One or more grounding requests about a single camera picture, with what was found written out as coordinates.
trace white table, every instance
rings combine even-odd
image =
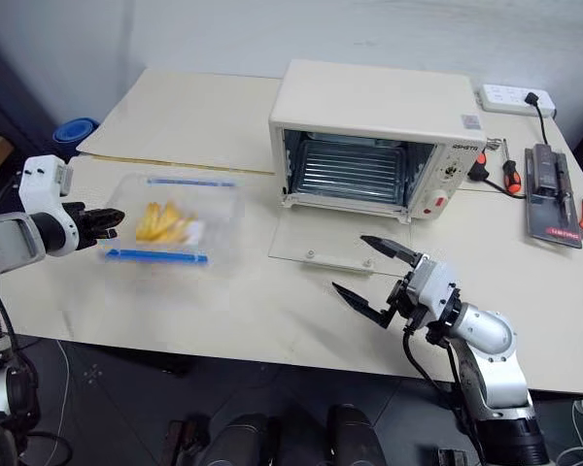
[[[227,95],[234,95],[240,92],[234,80],[238,79],[224,78],[233,83],[229,88],[219,77],[212,83],[219,91],[224,87]],[[270,80],[255,80],[250,84],[251,102],[262,108],[262,114],[252,117],[264,118],[272,85]],[[208,85],[206,78],[202,81]],[[209,108],[208,112],[213,115],[216,110]],[[483,114],[483,119],[490,137],[507,138],[511,155],[522,170],[524,148],[538,140],[537,121],[493,114]],[[232,157],[226,155],[229,166],[269,171],[264,158],[269,151],[255,150],[267,147],[267,141],[257,141],[261,131],[251,130],[260,126],[249,118],[235,124],[234,134],[244,134],[247,144],[238,144]],[[112,125],[104,126],[105,134],[112,137]],[[583,173],[556,125],[548,120],[547,126],[553,147],[569,155],[571,181],[575,197],[580,199]],[[132,134],[140,138],[136,126]],[[97,140],[94,152],[108,155],[103,139]],[[225,145],[223,135],[220,139]],[[199,153],[184,153],[174,160],[166,158],[170,153],[160,152],[159,160],[219,165],[208,162],[206,146]],[[121,155],[134,158],[129,153]],[[497,181],[500,163],[499,156],[489,155],[489,171]],[[83,200],[89,208],[103,206],[117,179],[128,173],[205,178],[215,174],[184,166],[87,156],[73,159],[72,165],[75,174],[69,198]],[[142,350],[418,377],[401,350],[403,320],[396,317],[391,328],[383,330],[354,313],[330,285],[332,281],[342,283],[378,308],[385,305],[394,277],[360,276],[268,257],[282,209],[274,177],[231,175],[244,186],[246,202],[239,259],[232,269],[104,263],[95,249],[49,257],[1,278],[1,294],[16,331]],[[413,222],[411,246],[448,260],[456,268],[464,300],[511,319],[530,387],[583,393],[583,250],[548,247],[531,240],[525,231],[522,201],[484,191],[483,186],[464,184],[441,218]],[[422,332],[415,337],[413,351],[433,376],[451,380],[446,355],[428,345]]]

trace power strip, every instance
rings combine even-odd
[[[551,117],[555,112],[555,104],[545,90],[484,84],[479,91],[479,96],[482,99],[482,107],[487,112],[535,116],[537,115],[535,107],[525,102],[525,97],[530,92],[539,97],[537,105],[542,116]]]

